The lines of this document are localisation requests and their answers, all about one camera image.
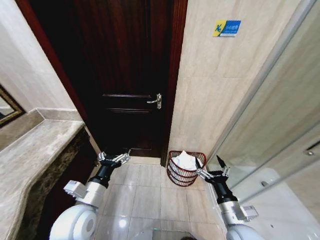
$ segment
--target mirror frame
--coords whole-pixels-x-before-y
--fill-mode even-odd
[[[5,100],[14,110],[14,112],[0,119],[0,128],[2,128],[4,125],[26,113],[26,111],[19,105],[19,103],[17,103],[16,100],[14,100],[14,98],[2,87],[2,85],[0,85],[0,97],[2,97],[3,100]]]

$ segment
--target shower door handle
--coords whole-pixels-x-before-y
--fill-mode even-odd
[[[312,144],[310,147],[308,147],[306,150],[303,151],[305,155],[313,156],[315,154],[320,153],[320,140]]]

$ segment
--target tile floor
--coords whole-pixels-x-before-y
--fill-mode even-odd
[[[189,187],[175,185],[159,158],[133,157],[113,172],[109,183],[93,240],[130,240],[150,228],[225,239],[203,181],[197,179]]]

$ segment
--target shower enclosure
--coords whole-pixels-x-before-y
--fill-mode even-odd
[[[320,2],[308,3],[213,149],[268,240],[320,238]]]

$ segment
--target red wicker basket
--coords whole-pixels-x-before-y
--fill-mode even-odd
[[[174,184],[181,187],[187,187],[195,182],[198,175],[196,173],[196,170],[186,170],[175,164],[172,158],[179,156],[181,153],[182,151],[169,152],[169,162],[166,169],[166,174]],[[186,153],[196,157],[199,161],[201,161],[202,168],[204,168],[207,164],[206,155],[204,155],[202,152],[187,151]]]

